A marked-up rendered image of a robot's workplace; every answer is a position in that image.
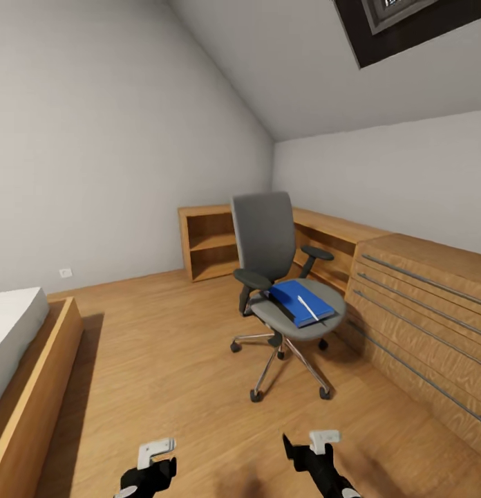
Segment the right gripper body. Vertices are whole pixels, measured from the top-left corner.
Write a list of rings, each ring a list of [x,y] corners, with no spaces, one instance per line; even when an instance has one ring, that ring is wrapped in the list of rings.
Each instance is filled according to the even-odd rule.
[[[316,485],[322,470],[325,470],[326,468],[335,469],[333,463],[333,447],[329,443],[326,443],[325,447],[325,454],[314,453],[309,445],[298,445],[294,448],[294,467],[296,471],[308,471]]]

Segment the folder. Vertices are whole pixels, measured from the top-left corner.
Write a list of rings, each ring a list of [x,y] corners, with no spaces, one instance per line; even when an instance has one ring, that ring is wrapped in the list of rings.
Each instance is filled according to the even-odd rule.
[[[296,280],[276,284],[264,293],[298,328],[334,314],[330,305]]]

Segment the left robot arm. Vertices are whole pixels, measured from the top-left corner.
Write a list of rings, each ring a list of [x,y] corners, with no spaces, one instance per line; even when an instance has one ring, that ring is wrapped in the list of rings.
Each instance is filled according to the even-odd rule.
[[[138,466],[122,475],[122,487],[115,498],[152,498],[155,493],[169,489],[171,478],[177,473],[176,458],[154,463],[151,457],[169,453],[175,448],[174,438],[141,445]]]

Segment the swivel chair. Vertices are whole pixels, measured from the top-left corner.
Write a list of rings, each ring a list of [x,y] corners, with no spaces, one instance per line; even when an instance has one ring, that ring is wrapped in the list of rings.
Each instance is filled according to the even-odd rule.
[[[232,338],[230,348],[233,352],[239,350],[237,341],[242,340],[267,340],[274,347],[255,389],[250,392],[252,402],[260,400],[259,388],[266,373],[275,355],[278,359],[284,359],[287,345],[321,384],[319,390],[321,399],[330,399],[329,387],[291,340],[311,341],[319,338],[319,347],[324,351],[328,348],[324,335],[336,331],[346,316],[346,301],[335,289],[315,280],[306,279],[316,258],[332,261],[334,255],[314,246],[301,246],[301,251],[309,254],[309,258],[303,265],[299,278],[283,280],[289,273],[296,254],[294,219],[289,194],[287,192],[240,194],[230,198],[230,205],[240,263],[240,269],[234,270],[233,275],[244,283],[238,308],[240,316],[256,316],[266,327],[274,330],[271,334],[242,335]],[[270,291],[276,284],[294,280],[330,305],[334,309],[334,314],[298,328],[264,293]]]

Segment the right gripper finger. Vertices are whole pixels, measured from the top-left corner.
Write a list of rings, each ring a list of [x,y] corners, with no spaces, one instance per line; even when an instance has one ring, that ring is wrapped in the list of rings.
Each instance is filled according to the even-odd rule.
[[[285,444],[285,451],[286,451],[287,457],[290,460],[294,460],[294,448],[295,448],[295,445],[292,445],[290,443],[289,439],[286,437],[285,434],[283,435],[283,442]]]

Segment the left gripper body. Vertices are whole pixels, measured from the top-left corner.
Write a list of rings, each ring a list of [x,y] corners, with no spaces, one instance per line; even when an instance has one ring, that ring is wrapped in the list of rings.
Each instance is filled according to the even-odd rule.
[[[155,493],[169,489],[170,482],[170,460],[153,462],[152,466],[143,470],[137,470],[138,466],[132,470],[128,470],[122,475],[121,486],[136,481],[139,478],[147,478],[152,485],[152,495]]]

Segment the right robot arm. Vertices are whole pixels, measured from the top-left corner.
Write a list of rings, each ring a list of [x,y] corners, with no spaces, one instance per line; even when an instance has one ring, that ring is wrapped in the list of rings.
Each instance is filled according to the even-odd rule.
[[[349,481],[338,474],[333,463],[332,443],[341,441],[339,430],[314,430],[310,432],[311,445],[292,445],[283,435],[285,451],[294,460],[297,472],[308,471],[323,498],[362,498]]]

